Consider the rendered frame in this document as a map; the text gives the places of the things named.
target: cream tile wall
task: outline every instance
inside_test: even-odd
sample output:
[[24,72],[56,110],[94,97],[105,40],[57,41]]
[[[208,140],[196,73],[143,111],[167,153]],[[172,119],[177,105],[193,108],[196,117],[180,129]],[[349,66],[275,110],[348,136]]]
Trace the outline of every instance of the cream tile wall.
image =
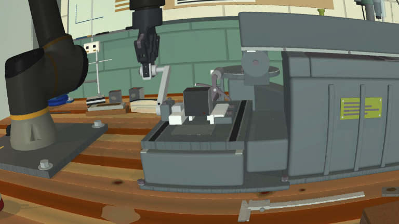
[[[333,0],[333,2],[334,10],[326,9],[324,13],[326,16],[363,19],[362,7],[357,5],[354,0]],[[399,23],[399,5],[396,0],[385,1],[385,8],[387,12],[385,22]],[[225,5],[169,9],[163,11],[163,17],[164,21],[168,21],[189,18],[238,16],[238,13],[242,11],[318,15],[317,8],[273,5]],[[65,32],[68,32],[68,0],[61,1],[61,18]]]

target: gray machine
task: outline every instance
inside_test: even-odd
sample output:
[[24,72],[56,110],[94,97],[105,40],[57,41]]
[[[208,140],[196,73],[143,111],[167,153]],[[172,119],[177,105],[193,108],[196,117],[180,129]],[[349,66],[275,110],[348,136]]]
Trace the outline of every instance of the gray machine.
[[[216,76],[228,79],[231,101],[215,101],[224,89],[210,86],[214,108],[232,108],[223,117],[231,122],[160,121],[141,142],[141,189],[276,191],[399,169],[398,25],[269,12],[238,18],[242,66]],[[270,50],[282,52],[284,86],[270,82],[280,73]],[[184,107],[194,105],[184,98]]]

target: electrical outlet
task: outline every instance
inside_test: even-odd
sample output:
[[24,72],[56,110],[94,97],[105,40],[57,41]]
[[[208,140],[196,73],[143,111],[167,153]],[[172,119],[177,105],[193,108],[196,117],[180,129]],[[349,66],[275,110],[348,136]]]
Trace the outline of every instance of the electrical outlet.
[[96,50],[100,52],[100,41],[86,43],[83,45],[83,48],[86,50],[87,54],[95,54]]

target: green tile wall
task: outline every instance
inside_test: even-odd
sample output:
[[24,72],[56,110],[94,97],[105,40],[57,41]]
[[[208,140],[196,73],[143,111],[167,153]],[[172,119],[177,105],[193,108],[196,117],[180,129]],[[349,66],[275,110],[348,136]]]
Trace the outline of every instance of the green tile wall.
[[[164,22],[156,28],[161,37],[159,56],[155,62],[159,66],[170,65],[171,74],[168,93],[182,93],[195,83],[211,84],[210,71],[216,67],[241,65],[241,41],[238,20],[226,17],[191,19]],[[138,74],[134,41],[138,30],[128,30],[94,37],[101,41],[99,61],[100,92],[108,96],[111,90],[122,90],[128,95],[132,87],[144,87],[145,94],[158,94],[162,73],[151,80],[143,80]],[[91,38],[75,41],[75,45],[91,42]],[[281,52],[269,52],[270,65],[280,68],[280,75],[271,82],[283,84]],[[89,63],[96,61],[96,54],[88,55]],[[89,65],[86,80],[96,79],[96,65]],[[69,93],[73,98],[97,95],[96,83],[85,83],[76,91]]]

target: wooden tabletop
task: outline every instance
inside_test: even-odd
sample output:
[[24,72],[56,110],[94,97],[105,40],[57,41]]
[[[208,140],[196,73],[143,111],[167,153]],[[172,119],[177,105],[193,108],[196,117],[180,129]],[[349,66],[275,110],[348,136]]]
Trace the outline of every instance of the wooden tabletop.
[[[146,95],[156,99],[157,95]],[[182,102],[182,94],[169,94]],[[123,101],[128,104],[128,97]],[[397,187],[399,171],[353,178],[291,185],[268,194],[199,194],[141,190],[141,139],[161,120],[156,114],[131,113],[86,116],[85,99],[50,107],[56,123],[93,123],[101,120],[109,130],[51,179],[0,169],[0,194],[5,207],[0,223],[113,223],[101,217],[105,206],[134,208],[134,223],[237,223],[242,200],[271,203],[306,200],[363,191],[365,197],[300,207],[253,211],[250,223],[330,224],[359,223],[364,208],[398,201],[381,197],[382,187]],[[0,121],[0,136],[10,117]]]

